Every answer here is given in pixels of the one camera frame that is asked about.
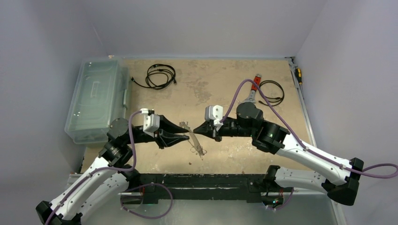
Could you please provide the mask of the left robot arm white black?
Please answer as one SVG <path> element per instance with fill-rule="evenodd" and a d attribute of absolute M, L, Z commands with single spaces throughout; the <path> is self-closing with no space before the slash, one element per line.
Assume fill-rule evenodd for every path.
<path fill-rule="evenodd" d="M 180 127 L 153 110 L 144 114 L 142 126 L 132 125 L 131 119 L 118 118 L 111 122 L 104 145 L 93 163 L 62 194 L 52 201 L 42 201 L 36 212 L 44 225 L 80 225 L 108 198 L 124 190 L 136 191 L 140 174 L 135 164 L 135 144 L 155 142 L 160 149 L 189 139 L 187 129 Z"/>

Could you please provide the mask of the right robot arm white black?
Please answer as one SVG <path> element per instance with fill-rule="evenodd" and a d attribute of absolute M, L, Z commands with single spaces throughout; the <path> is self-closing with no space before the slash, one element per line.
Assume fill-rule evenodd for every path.
<path fill-rule="evenodd" d="M 363 161 L 358 158 L 345 159 L 326 153 L 295 136 L 286 128 L 263 118 L 263 111 L 253 103 L 237 106 L 237 117 L 222 118 L 223 108 L 211 105 L 206 108 L 205 122 L 194 129 L 220 142 L 224 136 L 250 137 L 256 149 L 289 158 L 309 171 L 292 170 L 272 165 L 268 168 L 263 184 L 266 189 L 305 188 L 326 194 L 331 200 L 352 206 L 359 189 L 360 175 L 351 169 L 361 171 Z"/>

